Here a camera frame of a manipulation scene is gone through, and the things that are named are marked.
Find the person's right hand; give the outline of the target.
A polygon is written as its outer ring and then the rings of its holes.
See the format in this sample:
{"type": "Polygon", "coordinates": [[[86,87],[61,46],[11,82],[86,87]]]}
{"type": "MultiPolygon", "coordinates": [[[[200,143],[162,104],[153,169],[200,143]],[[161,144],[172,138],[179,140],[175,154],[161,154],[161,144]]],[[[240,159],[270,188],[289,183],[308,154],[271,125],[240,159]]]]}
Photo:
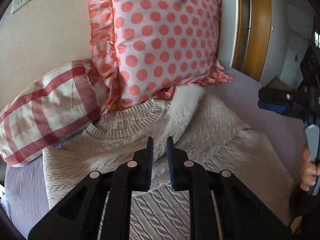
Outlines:
{"type": "Polygon", "coordinates": [[[301,151],[302,165],[300,168],[300,188],[308,192],[310,187],[316,183],[316,176],[319,176],[319,165],[311,162],[311,153],[305,145],[301,151]]]}

